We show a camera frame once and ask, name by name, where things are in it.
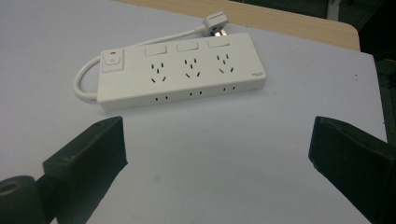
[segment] white power strip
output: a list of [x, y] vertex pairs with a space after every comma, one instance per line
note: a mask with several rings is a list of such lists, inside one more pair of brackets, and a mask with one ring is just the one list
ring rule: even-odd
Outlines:
[[262, 88], [266, 75], [248, 34], [101, 53], [97, 102], [105, 111]]

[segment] white table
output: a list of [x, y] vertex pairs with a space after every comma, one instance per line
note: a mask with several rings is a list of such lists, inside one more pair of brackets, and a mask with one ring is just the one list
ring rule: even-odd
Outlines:
[[89, 223], [368, 223], [307, 154], [315, 116], [386, 140], [370, 55], [230, 24], [259, 52], [261, 91], [110, 114], [73, 93], [75, 73], [101, 50], [201, 21], [105, 0], [1, 1], [0, 179], [38, 179], [45, 159], [121, 115], [129, 164]]

